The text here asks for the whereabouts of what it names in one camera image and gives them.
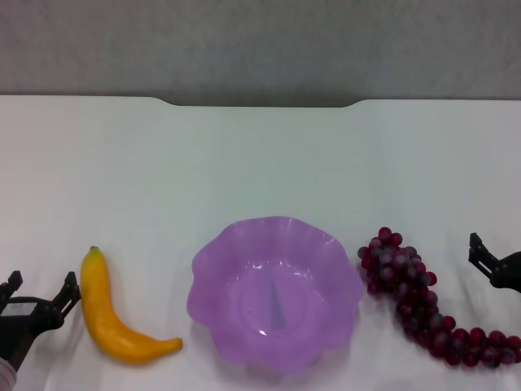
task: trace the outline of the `table surface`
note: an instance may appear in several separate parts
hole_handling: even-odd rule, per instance
[[[519,389],[515,367],[450,370],[365,297],[349,349],[291,376],[220,360],[186,313],[190,263],[226,225],[287,215],[330,232],[352,261],[381,226],[439,277],[458,326],[521,332],[519,294],[467,262],[478,232],[521,247],[521,103],[365,101],[349,108],[188,108],[147,98],[0,97],[0,276],[52,298],[90,245],[106,254],[131,327],[181,336],[147,367],[101,355],[79,308],[39,337],[15,390]]]

